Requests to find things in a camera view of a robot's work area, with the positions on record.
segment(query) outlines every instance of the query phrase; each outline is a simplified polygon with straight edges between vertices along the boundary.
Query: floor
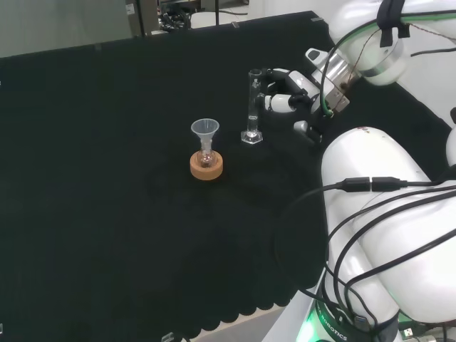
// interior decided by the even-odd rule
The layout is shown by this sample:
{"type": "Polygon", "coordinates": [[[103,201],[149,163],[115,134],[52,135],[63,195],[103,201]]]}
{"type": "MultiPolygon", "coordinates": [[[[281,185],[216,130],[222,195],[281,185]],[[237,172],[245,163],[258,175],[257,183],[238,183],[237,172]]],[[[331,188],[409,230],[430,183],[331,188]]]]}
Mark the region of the floor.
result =
{"type": "MultiPolygon", "coordinates": [[[[236,6],[230,7],[228,9],[222,9],[223,11],[228,11],[231,13],[248,13],[249,6],[236,6]]],[[[249,16],[237,16],[235,14],[226,14],[220,13],[219,20],[220,25],[230,24],[233,21],[246,21],[248,20],[249,16]]],[[[212,12],[202,12],[196,13],[192,16],[192,28],[198,29],[200,27],[208,27],[208,26],[215,26],[215,13],[212,12]]]]}

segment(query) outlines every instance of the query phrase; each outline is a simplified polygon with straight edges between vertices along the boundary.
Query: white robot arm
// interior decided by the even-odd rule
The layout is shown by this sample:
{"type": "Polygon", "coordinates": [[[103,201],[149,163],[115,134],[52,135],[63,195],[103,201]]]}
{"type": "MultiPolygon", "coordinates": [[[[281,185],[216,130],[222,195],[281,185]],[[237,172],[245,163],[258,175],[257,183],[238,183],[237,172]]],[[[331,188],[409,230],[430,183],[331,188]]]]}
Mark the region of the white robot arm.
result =
{"type": "MultiPolygon", "coordinates": [[[[330,23],[330,34],[338,43],[347,33],[359,26],[375,21],[381,1],[356,0],[346,4],[330,23]]],[[[403,14],[407,22],[419,22],[445,36],[456,36],[454,19],[421,21],[413,14],[454,11],[456,1],[407,0],[403,14]]],[[[394,36],[393,45],[380,47],[381,32],[374,24],[356,37],[345,40],[338,54],[356,65],[356,71],[372,84],[381,86],[395,82],[408,66],[409,54],[403,41],[394,36]]],[[[447,143],[450,165],[456,164],[456,130],[447,143]]],[[[322,163],[323,185],[334,184],[351,177],[398,177],[410,181],[429,181],[409,154],[386,133],[374,128],[349,131],[336,139],[325,151],[322,163]]],[[[440,187],[456,185],[446,182],[440,187]]],[[[394,193],[345,193],[331,190],[325,194],[328,232],[353,213],[386,198],[411,190],[394,193]]],[[[432,194],[412,196],[394,201],[358,219],[349,222],[330,243],[328,265],[333,270],[341,251],[365,224],[376,217],[405,203],[430,197],[432,194]]],[[[401,257],[456,228],[456,199],[451,198],[427,204],[397,214],[370,230],[345,255],[339,271],[339,279],[350,281],[372,268],[401,257]]],[[[430,251],[403,264],[357,283],[353,288],[364,299],[379,323],[391,320],[399,310],[419,322],[439,323],[456,319],[456,239],[451,239],[430,251]]],[[[326,291],[336,301],[334,281],[326,276],[326,291]]],[[[338,285],[343,293],[344,286],[338,285]]],[[[360,301],[349,294],[353,310],[373,319],[361,306],[360,301]]],[[[400,334],[396,341],[401,341],[400,334]]]]}

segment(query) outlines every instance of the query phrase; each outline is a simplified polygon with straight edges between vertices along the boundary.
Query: glass funnel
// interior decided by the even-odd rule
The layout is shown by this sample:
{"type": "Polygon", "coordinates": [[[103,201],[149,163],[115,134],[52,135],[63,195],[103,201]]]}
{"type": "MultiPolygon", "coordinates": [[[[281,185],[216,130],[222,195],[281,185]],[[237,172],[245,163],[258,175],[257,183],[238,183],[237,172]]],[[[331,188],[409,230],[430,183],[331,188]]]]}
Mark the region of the glass funnel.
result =
{"type": "Polygon", "coordinates": [[[219,123],[214,119],[199,119],[192,124],[192,132],[201,140],[201,150],[197,153],[200,167],[213,167],[217,164],[217,156],[212,150],[212,137],[219,127],[219,123]]]}

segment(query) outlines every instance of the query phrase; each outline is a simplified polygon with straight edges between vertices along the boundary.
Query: wall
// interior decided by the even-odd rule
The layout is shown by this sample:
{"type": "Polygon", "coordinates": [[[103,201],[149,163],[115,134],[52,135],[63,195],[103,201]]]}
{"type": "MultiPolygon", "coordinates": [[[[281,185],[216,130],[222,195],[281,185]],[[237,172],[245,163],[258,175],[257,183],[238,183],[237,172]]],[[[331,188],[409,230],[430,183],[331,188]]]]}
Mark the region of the wall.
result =
{"type": "MultiPolygon", "coordinates": [[[[250,0],[249,18],[274,16],[299,11],[314,11],[330,23],[347,0],[250,0]]],[[[411,30],[405,39],[410,53],[436,48],[454,47],[445,38],[411,30]]],[[[439,53],[411,58],[410,67],[398,83],[424,103],[448,125],[455,127],[450,111],[456,107],[456,53],[439,53]]]]}
{"type": "Polygon", "coordinates": [[[125,0],[0,1],[0,57],[130,37],[125,0]]]}

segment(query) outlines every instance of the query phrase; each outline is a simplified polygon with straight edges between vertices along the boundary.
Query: cable connector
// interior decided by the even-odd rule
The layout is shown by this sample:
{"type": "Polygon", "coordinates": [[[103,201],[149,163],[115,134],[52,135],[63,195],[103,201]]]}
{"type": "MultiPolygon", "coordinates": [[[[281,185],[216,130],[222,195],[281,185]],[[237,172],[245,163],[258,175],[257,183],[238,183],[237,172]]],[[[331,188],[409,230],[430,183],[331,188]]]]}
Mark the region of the cable connector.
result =
{"type": "Polygon", "coordinates": [[[369,177],[346,178],[336,183],[337,190],[345,192],[392,192],[404,187],[433,187],[442,182],[408,182],[394,177],[369,177]]]}
{"type": "Polygon", "coordinates": [[[338,190],[345,192],[370,192],[371,179],[369,177],[346,178],[342,182],[337,183],[338,190]]]}
{"type": "Polygon", "coordinates": [[[371,325],[369,324],[369,321],[366,317],[356,315],[353,323],[356,328],[364,331],[365,333],[368,333],[371,330],[371,325]]]}
{"type": "Polygon", "coordinates": [[[372,177],[373,192],[391,192],[407,187],[406,180],[400,180],[394,177],[372,177]]]}

